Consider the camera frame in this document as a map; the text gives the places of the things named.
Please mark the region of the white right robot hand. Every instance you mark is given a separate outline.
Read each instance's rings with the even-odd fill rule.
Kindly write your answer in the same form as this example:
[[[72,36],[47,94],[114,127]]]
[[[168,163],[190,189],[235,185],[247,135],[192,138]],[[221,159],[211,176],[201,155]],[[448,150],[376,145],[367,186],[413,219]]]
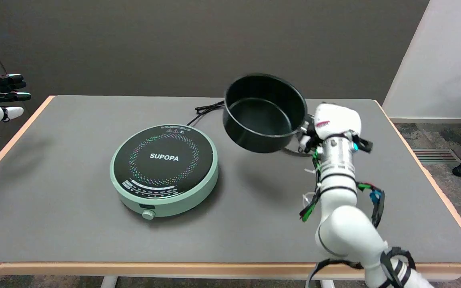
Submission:
[[[331,137],[343,136],[353,142],[360,140],[362,122],[357,111],[322,102],[314,114],[305,116],[297,131],[298,152],[309,153]]]

